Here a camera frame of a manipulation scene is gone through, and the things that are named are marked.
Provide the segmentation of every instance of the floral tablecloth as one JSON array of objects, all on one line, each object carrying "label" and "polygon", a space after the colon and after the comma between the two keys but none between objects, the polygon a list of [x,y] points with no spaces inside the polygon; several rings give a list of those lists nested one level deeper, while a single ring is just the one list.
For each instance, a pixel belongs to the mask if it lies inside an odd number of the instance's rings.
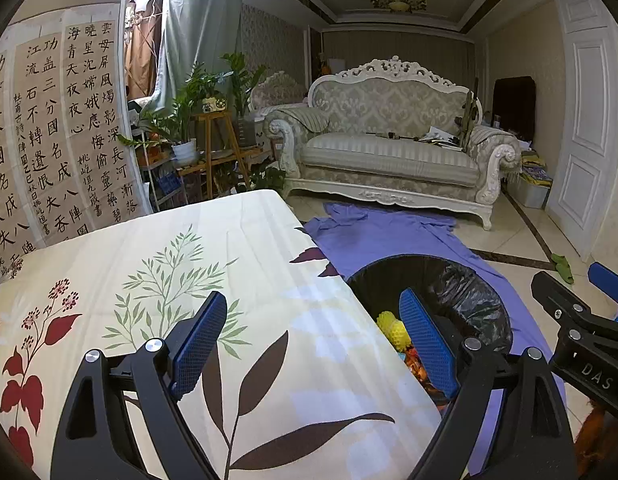
[{"label": "floral tablecloth", "polygon": [[[130,353],[164,337],[211,290],[227,298],[227,324],[205,380],[179,407],[221,478],[409,475],[438,410],[288,206],[265,190],[36,251],[0,286],[0,423],[42,480],[84,353]],[[131,397],[145,465],[166,478]]]}]

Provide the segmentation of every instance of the light green curtain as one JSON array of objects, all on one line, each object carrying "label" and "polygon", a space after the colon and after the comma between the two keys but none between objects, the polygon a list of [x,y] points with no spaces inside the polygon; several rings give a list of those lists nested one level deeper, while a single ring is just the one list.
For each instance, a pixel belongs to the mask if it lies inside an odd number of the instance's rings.
[{"label": "light green curtain", "polygon": [[169,107],[195,62],[227,70],[219,59],[240,45],[243,0],[169,0],[155,90],[145,109]]},{"label": "light green curtain", "polygon": [[473,88],[476,58],[473,43],[441,36],[380,30],[323,33],[327,58],[344,59],[347,69],[372,59],[415,61],[457,85]]}]

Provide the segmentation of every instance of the purple cloth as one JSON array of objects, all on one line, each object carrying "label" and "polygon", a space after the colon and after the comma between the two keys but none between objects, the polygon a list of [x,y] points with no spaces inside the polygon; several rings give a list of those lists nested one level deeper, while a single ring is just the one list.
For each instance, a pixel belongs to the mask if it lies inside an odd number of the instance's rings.
[{"label": "purple cloth", "polygon": [[[454,236],[454,218],[340,203],[325,203],[324,209],[330,218],[314,218],[305,224],[305,230],[345,279],[372,262],[396,254],[428,254],[463,264],[489,283],[505,305],[512,324],[512,353],[521,354],[525,348],[535,346],[548,361],[551,358],[542,332],[510,282]],[[564,400],[564,384],[561,380],[557,383]],[[494,392],[490,399],[468,464],[471,474],[483,466],[500,397],[500,392]]]}]

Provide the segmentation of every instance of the brown curtain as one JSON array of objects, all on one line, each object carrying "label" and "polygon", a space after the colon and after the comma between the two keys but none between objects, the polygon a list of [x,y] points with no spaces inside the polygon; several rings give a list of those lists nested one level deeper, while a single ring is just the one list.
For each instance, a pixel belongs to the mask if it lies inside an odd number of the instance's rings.
[{"label": "brown curtain", "polygon": [[162,27],[161,15],[148,17],[136,14],[130,29],[126,32],[124,44],[124,77],[129,87],[128,100],[147,97],[153,93],[156,78],[157,54],[159,45],[155,41]]},{"label": "brown curtain", "polygon": [[476,58],[473,43],[441,36],[380,30],[323,32],[326,58],[344,59],[347,69],[372,59],[415,61],[457,85],[473,88]]}]

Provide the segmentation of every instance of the black garbage bag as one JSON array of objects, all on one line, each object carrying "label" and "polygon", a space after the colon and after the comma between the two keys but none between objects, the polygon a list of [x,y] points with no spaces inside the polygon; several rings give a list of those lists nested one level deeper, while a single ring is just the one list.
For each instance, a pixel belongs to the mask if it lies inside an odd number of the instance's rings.
[{"label": "black garbage bag", "polygon": [[495,351],[512,348],[512,327],[500,296],[462,264],[400,254],[363,267],[347,283],[374,321],[385,310],[399,319],[400,294],[411,288],[430,316],[449,319],[463,338],[476,337]]}]

